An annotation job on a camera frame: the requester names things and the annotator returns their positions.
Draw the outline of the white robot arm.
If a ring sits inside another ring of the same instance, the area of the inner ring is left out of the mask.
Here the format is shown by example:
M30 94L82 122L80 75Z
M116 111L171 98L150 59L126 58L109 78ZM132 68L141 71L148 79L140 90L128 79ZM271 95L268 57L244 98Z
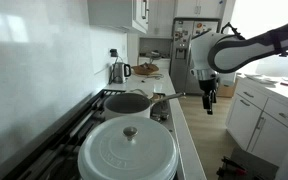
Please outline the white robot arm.
M212 104L222 74L235 73L250 62L272 55L288 55L288 23L250 39L245 39L227 23L234 34L228 35L206 30L190 38L192 74L199 82L203 108L213 114Z

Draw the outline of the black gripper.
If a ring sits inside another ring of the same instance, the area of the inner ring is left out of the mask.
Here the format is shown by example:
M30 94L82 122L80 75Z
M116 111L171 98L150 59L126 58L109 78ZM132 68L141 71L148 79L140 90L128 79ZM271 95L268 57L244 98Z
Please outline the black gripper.
M200 89L204 92L202 96L203 101L203 108L208 109L207 114L213 115L213 103L216 102L214 99L217 91L217 79L212 78L209 80L200 80L199 81Z

